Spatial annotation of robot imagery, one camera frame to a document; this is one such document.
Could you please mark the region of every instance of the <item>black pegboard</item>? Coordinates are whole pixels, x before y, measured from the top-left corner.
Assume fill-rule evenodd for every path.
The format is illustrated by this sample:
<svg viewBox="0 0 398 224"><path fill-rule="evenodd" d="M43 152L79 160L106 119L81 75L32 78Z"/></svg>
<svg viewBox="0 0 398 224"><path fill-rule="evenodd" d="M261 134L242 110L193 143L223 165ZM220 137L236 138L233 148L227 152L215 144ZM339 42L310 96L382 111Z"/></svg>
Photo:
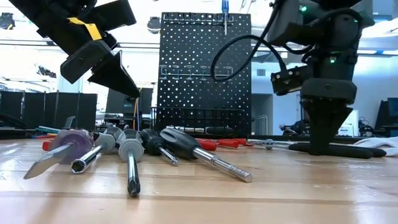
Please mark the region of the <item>black pegboard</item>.
<svg viewBox="0 0 398 224"><path fill-rule="evenodd" d="M227 35L221 14L164 12L160 38L157 106L162 108L157 122L174 120L167 108L242 110L229 126L243 134L251 132L251 65L227 82L210 77L210 65L219 49L232 38L251 33L248 14L230 14ZM218 61L216 74L229 75L238 69L251 51L251 41L241 40L231 46Z"/></svg>

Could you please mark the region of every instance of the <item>yellow tape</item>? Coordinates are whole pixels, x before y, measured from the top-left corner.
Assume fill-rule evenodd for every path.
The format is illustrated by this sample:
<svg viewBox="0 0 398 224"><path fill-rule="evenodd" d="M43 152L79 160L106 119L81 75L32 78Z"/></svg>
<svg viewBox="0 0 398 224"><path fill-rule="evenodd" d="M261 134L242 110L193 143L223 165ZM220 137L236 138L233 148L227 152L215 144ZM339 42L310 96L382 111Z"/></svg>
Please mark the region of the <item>yellow tape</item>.
<svg viewBox="0 0 398 224"><path fill-rule="evenodd" d="M95 24L87 24L87 23L85 23L85 22L79 20L79 19L76 18L76 17L68 18L68 19L69 19L69 21L70 21L71 23L73 23L73 24L76 24L76 25L84 25L84 26L86 27L88 33L91 35L91 38L92 38L93 40L101 40L101 39L102 39L101 34L100 34L100 32L98 31L98 28L97 28L97 26L96 26Z"/></svg>

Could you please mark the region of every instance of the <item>purple screwdriver handle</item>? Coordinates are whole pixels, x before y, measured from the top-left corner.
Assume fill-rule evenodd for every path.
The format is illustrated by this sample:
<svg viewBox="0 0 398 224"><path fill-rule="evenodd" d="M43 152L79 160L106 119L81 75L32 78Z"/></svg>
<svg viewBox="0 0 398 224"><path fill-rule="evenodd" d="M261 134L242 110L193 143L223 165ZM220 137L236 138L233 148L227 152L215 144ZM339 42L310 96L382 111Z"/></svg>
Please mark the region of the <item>purple screwdriver handle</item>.
<svg viewBox="0 0 398 224"><path fill-rule="evenodd" d="M68 143L74 143L75 148L70 149L68 156L60 161L60 164L70 164L75 159L79 159L84 156L92 149L94 139L86 130L61 130L50 144L49 151Z"/></svg>

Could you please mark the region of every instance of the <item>screwdriver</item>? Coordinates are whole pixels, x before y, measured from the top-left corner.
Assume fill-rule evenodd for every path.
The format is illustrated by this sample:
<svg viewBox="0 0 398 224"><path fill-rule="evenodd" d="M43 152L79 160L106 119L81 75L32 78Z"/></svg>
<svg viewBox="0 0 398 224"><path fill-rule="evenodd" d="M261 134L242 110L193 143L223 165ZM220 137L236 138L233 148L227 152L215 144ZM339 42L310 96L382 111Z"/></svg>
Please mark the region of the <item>screwdriver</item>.
<svg viewBox="0 0 398 224"><path fill-rule="evenodd" d="M228 26L228 12L229 12L229 0L223 0L221 9L223 10L223 19L224 19L224 35L227 33Z"/></svg>
<svg viewBox="0 0 398 224"><path fill-rule="evenodd" d="M183 131L165 128L160 132L160 136L165 140L167 147L178 157L183 159L199 159L245 182L252 181L250 173L221 160L216 154L202 149L198 141Z"/></svg>
<svg viewBox="0 0 398 224"><path fill-rule="evenodd" d="M56 163L70 164L90 151L93 143L86 130L61 130L49 145L49 151L33 163L24 179L37 177Z"/></svg>
<svg viewBox="0 0 398 224"><path fill-rule="evenodd" d="M126 140L119 147L119 156L123 162L127 162L127 191L130 196L135 197L141 191L137 162L144 155L144 147L137 131L127 129L123 133L126 136Z"/></svg>
<svg viewBox="0 0 398 224"><path fill-rule="evenodd" d="M160 156L163 154L173 165L178 165L178 159L165 149L164 139L159 137L154 130L144 129L139 132L139 135L143 141L142 145L147 149L149 155Z"/></svg>
<svg viewBox="0 0 398 224"><path fill-rule="evenodd" d="M123 141L124 134L122 129L117 127L109 127L104 133L95 141L95 146L93 150L87 152L84 156L79 159L75 159L71 164L71 170L74 174L82 174L87 168L96 160L99 153L107 154L112 151L119 144L116 141Z"/></svg>

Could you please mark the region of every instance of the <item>wood grain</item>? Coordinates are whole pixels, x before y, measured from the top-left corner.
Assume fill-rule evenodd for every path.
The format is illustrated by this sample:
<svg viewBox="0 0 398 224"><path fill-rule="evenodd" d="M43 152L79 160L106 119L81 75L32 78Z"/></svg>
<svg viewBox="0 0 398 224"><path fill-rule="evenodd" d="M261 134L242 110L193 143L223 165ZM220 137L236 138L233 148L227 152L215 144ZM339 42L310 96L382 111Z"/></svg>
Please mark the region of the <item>wood grain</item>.
<svg viewBox="0 0 398 224"><path fill-rule="evenodd" d="M39 140L0 141L0 223L397 223L398 158L219 148L253 174L247 184L200 161L145 155L141 194L130 198L117 154L82 175L57 165L23 180L42 153Z"/></svg>

